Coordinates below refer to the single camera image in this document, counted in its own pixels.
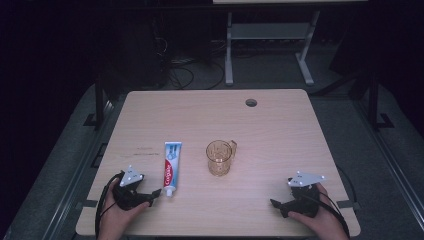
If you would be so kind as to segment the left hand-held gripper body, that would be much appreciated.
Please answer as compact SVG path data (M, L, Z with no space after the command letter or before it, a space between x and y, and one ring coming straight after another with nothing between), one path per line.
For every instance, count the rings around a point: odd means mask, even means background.
M118 175L119 182L112 193L117 205L125 211L131 210L149 199L149 194L138 193L137 189L144 180L144 175L131 165Z

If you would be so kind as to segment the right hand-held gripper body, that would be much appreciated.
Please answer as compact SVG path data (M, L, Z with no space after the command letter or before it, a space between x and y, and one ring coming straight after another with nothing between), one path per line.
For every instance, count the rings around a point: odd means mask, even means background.
M295 176L288 179L294 199L283 203L289 212L297 212L309 217L314 217L319 209L319 190L316 186L325 180L323 175L297 171Z

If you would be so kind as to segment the white red blue toothpaste tube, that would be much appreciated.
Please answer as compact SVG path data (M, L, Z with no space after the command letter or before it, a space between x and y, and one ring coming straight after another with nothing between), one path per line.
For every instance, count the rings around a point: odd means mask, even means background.
M167 197L172 197L177 188L181 142L165 143L163 189Z

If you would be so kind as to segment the amber glass mug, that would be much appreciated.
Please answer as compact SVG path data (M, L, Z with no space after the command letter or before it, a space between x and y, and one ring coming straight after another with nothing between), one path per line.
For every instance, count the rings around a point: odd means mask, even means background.
M235 158L237 143L234 140L215 140L208 144L206 156L209 172L214 176L224 176Z

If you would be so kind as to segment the person's left hand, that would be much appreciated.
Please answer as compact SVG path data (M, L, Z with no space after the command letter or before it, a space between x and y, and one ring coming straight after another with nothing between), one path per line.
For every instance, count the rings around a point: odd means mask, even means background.
M112 193L118 183L119 180L114 179L106 193L97 240L120 240L132 221L149 207L149 203L144 202L131 210L122 210L115 204Z

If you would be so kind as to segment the person's right hand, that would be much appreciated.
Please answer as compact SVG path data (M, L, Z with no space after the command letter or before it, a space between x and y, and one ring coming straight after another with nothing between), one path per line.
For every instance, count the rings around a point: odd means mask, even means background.
M350 240L337 217L322 206L314 218L297 212L289 212L288 216L307 226L320 240Z

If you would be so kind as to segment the white metal stand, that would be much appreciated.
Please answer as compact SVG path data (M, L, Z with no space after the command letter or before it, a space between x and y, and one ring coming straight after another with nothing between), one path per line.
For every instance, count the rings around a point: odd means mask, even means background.
M225 84L232 86L233 64L232 64L232 42L235 40L303 40L302 50L295 54L299 69L305 84L315 84L306 63L306 57L310 48L317 22L320 16L315 11L309 22L301 23L234 23L233 13L227 14L226 24L226 55L225 55Z

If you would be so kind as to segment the grey metal frame rail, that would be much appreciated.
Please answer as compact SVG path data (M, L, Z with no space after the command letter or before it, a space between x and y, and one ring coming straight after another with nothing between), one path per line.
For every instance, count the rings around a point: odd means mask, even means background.
M417 192L411 185L407 174L402 170L393 151L389 148L389 145L383 138L381 130L378 127L375 127L368 119L367 110L365 107L358 101L354 101L353 105L371 138L374 140L379 151L383 155L389 172L398 185L398 188L402 193L408 207L410 208L411 213L420 225L420 228L424 231L424 201L419 198Z
M113 104L107 100L101 108L105 120L96 127L97 107L94 102L80 102L62 132L45 167L46 188L58 195L53 215L42 234L42 240L68 239L75 226L101 157L97 152L110 138L115 118Z

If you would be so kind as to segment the black upright post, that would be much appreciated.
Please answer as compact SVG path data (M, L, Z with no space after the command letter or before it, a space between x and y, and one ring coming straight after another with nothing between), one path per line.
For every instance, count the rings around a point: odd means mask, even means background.
M99 130L104 121L104 93L102 80L97 77L94 84L95 90L95 112L90 113L84 122L84 126L92 126L95 131Z
M373 130L393 128L394 124L386 113L378 111L379 82L375 74L372 75L368 94L368 121Z

